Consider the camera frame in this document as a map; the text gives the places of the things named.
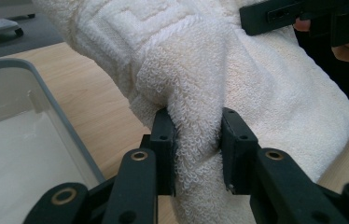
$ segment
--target wooden table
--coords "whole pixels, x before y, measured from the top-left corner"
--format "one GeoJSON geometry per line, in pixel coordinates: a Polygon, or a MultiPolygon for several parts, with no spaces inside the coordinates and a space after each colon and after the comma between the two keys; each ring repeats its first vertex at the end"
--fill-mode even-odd
{"type": "MultiPolygon", "coordinates": [[[[107,73],[66,44],[8,57],[27,60],[36,67],[106,178],[116,175],[122,156],[138,148],[143,134],[149,133],[107,73]]],[[[320,181],[336,191],[346,182],[349,144],[320,181]]],[[[160,196],[159,204],[159,223],[175,223],[169,197],[160,196]]]]}

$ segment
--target white towel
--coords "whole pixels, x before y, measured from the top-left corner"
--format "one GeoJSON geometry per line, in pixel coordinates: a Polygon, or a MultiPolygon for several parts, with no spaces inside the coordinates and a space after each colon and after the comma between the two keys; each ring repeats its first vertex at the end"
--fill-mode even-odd
{"type": "Polygon", "coordinates": [[[298,46],[291,27],[248,36],[248,0],[34,0],[66,42],[110,75],[151,127],[167,106],[178,130],[180,223],[253,223],[248,198],[225,190],[217,147],[222,107],[262,147],[289,153],[316,181],[349,138],[349,101],[298,46]]]}

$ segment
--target gray floor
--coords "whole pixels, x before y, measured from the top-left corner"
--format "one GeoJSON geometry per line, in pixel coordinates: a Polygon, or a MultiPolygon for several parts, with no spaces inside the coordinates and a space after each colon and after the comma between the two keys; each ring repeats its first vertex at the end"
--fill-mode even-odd
{"type": "Polygon", "coordinates": [[[37,13],[32,19],[20,16],[9,20],[16,21],[24,35],[16,36],[15,32],[1,34],[0,57],[63,42],[55,27],[43,14],[37,13]]]}

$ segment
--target folded towel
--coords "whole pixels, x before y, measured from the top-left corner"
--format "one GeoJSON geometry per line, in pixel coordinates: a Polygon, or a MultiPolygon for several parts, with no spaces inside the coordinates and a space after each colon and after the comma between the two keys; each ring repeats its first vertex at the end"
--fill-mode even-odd
{"type": "Polygon", "coordinates": [[[151,128],[163,107],[178,130],[180,223],[252,223],[225,189],[223,106],[262,147],[289,153],[316,181],[349,138],[349,101],[298,46],[291,27],[248,36],[238,9],[257,0],[34,0],[79,53],[101,66],[151,128]]]}

